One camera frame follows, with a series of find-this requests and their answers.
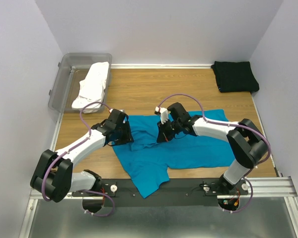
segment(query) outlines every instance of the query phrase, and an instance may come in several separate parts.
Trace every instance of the folded white cloth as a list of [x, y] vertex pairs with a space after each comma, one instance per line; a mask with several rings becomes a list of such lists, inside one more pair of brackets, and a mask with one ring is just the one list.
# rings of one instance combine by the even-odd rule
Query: folded white cloth
[[[79, 82], [79, 93], [72, 103], [74, 110], [80, 110], [92, 102], [102, 102], [105, 94], [108, 62], [94, 63], [90, 67], [84, 80]], [[93, 113], [100, 109], [101, 104], [87, 107], [83, 113]]]

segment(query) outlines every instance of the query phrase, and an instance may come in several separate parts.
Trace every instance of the wooden table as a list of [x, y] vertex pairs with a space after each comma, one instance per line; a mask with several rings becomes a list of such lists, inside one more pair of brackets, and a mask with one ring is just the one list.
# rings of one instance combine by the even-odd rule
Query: wooden table
[[[187, 93], [196, 97], [205, 110], [224, 109], [227, 119], [240, 121], [251, 119], [260, 128], [250, 93], [220, 93], [212, 69], [112, 69], [112, 83], [108, 88], [107, 104], [116, 109], [125, 109], [129, 115], [153, 115], [155, 107], [166, 96]], [[199, 110], [190, 98], [177, 96], [166, 101], [168, 107], [180, 102], [188, 111]], [[108, 118], [108, 112], [84, 115], [89, 125]], [[56, 149], [63, 148], [79, 139], [87, 129], [78, 113], [64, 113]], [[105, 146], [80, 162], [74, 172], [92, 170], [106, 179], [129, 179], [110, 146]], [[227, 167], [175, 170], [168, 169], [170, 178], [216, 178]], [[250, 177], [275, 177], [271, 160], [258, 166]]]

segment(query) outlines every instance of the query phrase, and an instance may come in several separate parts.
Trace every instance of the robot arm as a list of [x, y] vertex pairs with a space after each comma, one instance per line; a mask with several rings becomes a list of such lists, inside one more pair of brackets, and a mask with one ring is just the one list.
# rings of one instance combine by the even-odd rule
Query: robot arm
[[129, 122], [125, 121], [128, 115], [113, 109], [108, 119], [91, 127], [91, 134], [87, 133], [71, 145], [56, 152], [46, 150], [42, 153], [31, 179], [31, 187], [42, 192], [43, 177], [51, 163], [64, 152], [68, 152], [55, 164], [56, 171], [50, 171], [45, 184], [46, 195], [53, 201], [61, 201], [68, 192], [80, 190], [99, 191], [101, 177], [89, 170], [73, 173], [73, 168], [93, 151], [114, 142], [115, 145], [133, 142]]
[[[168, 142], [176, 134], [183, 132], [193, 136], [213, 137], [230, 144], [235, 160], [220, 177], [218, 184], [219, 190], [224, 193], [232, 190], [268, 151], [267, 145], [256, 133], [234, 126], [244, 125], [259, 132], [249, 119], [243, 119], [241, 122], [223, 122], [212, 119], [205, 120], [202, 116], [197, 115], [191, 117], [180, 103], [174, 103], [167, 109], [156, 108], [155, 113], [161, 118], [157, 123], [158, 143]], [[171, 114], [173, 121], [168, 119], [168, 113]]]

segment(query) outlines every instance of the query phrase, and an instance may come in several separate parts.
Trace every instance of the white backdrop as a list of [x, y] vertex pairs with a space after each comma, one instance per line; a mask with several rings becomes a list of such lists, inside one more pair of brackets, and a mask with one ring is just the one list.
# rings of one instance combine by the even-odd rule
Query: white backdrop
[[30, 179], [49, 147], [49, 89], [62, 53], [33, 0], [0, 1], [0, 238], [16, 238]]
[[282, 0], [36, 0], [63, 54], [113, 63], [249, 60]]
[[298, 0], [284, 1], [250, 61], [276, 166], [298, 193]]

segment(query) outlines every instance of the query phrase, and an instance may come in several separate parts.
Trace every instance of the black wire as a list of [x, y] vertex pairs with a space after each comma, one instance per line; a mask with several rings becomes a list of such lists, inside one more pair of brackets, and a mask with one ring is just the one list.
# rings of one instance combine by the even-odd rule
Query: black wire
[[182, 136], [182, 137], [180, 137], [180, 138], [176, 138], [175, 135], [174, 135], [174, 139], [177, 139], [177, 140], [178, 140], [178, 139], [182, 139], [182, 138], [184, 138], [184, 137], [186, 137], [186, 136], [187, 136], [187, 134], [185, 134], [184, 136]]

